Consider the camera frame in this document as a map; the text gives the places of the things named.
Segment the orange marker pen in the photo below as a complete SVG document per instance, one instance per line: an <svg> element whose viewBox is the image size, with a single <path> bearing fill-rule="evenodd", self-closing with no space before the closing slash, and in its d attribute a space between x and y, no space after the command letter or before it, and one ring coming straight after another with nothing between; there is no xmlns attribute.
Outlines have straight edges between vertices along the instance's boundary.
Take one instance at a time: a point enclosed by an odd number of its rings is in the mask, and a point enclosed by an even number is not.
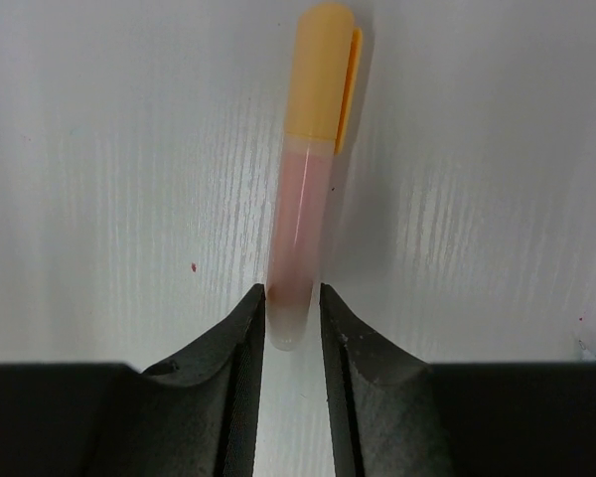
<svg viewBox="0 0 596 477"><path fill-rule="evenodd" d="M293 350L306 330L334 149L332 141L284 136L265 286L270 341L282 351Z"/></svg>

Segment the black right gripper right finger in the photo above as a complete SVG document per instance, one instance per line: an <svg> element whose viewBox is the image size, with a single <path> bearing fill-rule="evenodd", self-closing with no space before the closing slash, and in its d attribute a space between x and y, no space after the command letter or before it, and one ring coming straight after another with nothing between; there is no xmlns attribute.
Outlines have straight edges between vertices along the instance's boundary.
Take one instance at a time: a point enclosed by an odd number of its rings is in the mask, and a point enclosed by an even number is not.
<svg viewBox="0 0 596 477"><path fill-rule="evenodd" d="M320 289L339 476L596 476L596 363L428 364Z"/></svg>

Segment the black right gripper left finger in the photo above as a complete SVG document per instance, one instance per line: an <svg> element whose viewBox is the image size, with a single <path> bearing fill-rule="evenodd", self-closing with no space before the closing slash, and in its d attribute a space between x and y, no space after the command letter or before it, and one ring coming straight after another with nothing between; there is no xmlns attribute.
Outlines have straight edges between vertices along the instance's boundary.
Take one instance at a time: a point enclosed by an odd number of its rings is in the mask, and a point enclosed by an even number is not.
<svg viewBox="0 0 596 477"><path fill-rule="evenodd" d="M0 476L249 476L265 295L144 371L0 364Z"/></svg>

